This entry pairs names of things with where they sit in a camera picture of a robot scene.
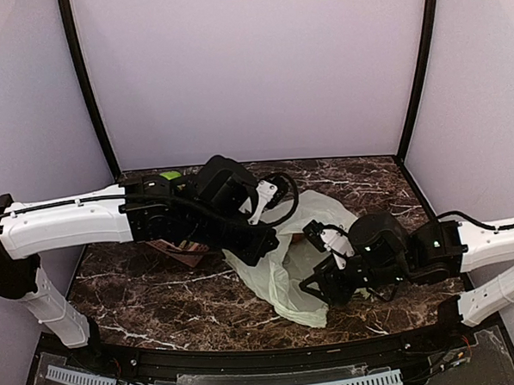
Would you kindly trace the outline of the green apple from bag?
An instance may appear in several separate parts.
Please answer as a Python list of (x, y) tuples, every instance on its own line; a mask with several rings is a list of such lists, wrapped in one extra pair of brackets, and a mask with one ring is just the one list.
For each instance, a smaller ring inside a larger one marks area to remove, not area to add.
[(172, 181), (181, 177), (182, 173), (179, 171), (166, 171), (161, 172), (159, 176), (163, 177), (164, 179), (167, 179), (168, 181)]

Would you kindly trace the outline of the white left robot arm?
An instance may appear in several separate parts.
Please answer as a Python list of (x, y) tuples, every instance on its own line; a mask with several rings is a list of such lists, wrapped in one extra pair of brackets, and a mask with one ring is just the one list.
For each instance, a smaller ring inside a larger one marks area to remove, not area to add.
[(278, 246), (263, 212), (286, 195), (273, 174), (257, 178), (243, 165), (214, 156), (190, 175), (165, 173), (46, 202), (0, 196), (0, 297), (23, 303), (93, 370), (106, 369), (111, 351), (97, 328), (54, 288), (42, 264), (45, 251), (94, 243), (164, 240), (228, 250), (254, 266)]

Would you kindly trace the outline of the light green plastic bag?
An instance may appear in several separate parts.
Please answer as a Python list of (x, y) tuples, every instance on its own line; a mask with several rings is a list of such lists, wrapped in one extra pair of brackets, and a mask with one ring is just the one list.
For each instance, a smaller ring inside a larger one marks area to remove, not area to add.
[(300, 290), (299, 284), (313, 273), (313, 267), (329, 257), (319, 252), (308, 241), (293, 242), (311, 220), (350, 228), (357, 220), (341, 202), (313, 190), (299, 196), (296, 212), (276, 227), (279, 245), (250, 267), (228, 250), (223, 252), (226, 262), (242, 282), (273, 306), (276, 313), (303, 326), (324, 328), (329, 306)]

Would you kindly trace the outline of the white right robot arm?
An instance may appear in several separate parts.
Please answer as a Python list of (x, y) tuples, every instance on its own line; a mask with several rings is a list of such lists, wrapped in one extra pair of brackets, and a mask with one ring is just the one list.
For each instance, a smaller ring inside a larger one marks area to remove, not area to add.
[(379, 212), (359, 217), (349, 229), (311, 220), (303, 233), (328, 256), (299, 288), (330, 306), (343, 306), (358, 289), (435, 284), (512, 261), (489, 282), (439, 305), (438, 324), (428, 335), (440, 351), (461, 336), (461, 324), (475, 327), (514, 303), (514, 218), (486, 224), (455, 210), (409, 233), (393, 214)]

